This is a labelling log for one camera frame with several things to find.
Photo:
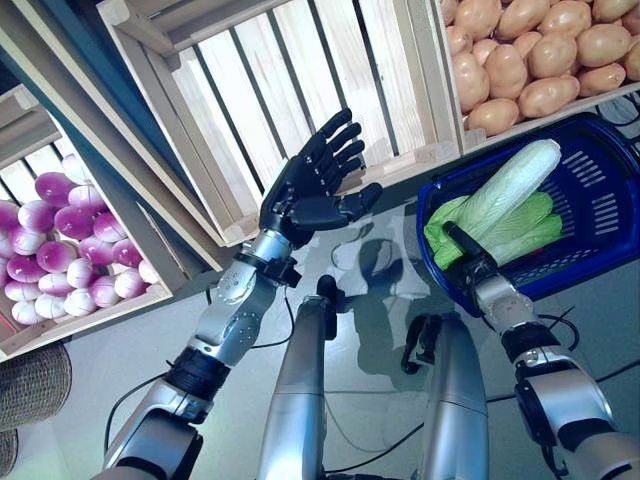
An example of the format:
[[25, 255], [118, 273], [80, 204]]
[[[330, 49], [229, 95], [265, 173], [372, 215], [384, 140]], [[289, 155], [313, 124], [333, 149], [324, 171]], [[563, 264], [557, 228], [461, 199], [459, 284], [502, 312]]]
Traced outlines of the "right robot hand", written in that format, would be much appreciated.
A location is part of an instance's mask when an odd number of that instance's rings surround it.
[[447, 275], [460, 285], [472, 288], [498, 273], [498, 265], [491, 254], [455, 222], [447, 221], [443, 231], [457, 246], [462, 255], [447, 269]]

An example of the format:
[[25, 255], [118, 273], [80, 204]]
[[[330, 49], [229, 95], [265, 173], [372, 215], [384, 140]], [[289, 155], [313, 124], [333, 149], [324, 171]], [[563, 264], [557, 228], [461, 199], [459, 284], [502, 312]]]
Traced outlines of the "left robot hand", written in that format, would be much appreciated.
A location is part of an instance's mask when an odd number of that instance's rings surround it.
[[260, 228], [281, 234], [299, 249], [315, 232], [342, 228], [369, 212], [382, 195], [380, 184], [338, 194], [343, 180], [364, 167], [361, 131], [348, 108], [321, 126], [276, 178], [261, 205]]

